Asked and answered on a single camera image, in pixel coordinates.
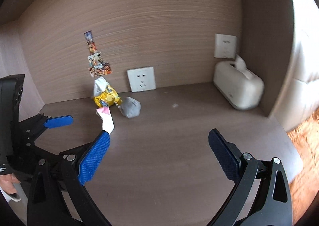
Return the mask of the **person's left hand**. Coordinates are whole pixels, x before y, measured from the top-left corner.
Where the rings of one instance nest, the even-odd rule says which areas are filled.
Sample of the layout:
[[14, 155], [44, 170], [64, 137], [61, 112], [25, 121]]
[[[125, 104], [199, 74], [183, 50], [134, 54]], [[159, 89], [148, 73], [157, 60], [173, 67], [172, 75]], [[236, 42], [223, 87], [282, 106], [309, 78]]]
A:
[[20, 183], [20, 181], [14, 174], [0, 175], [0, 186], [8, 195], [17, 193], [14, 186], [16, 183]]

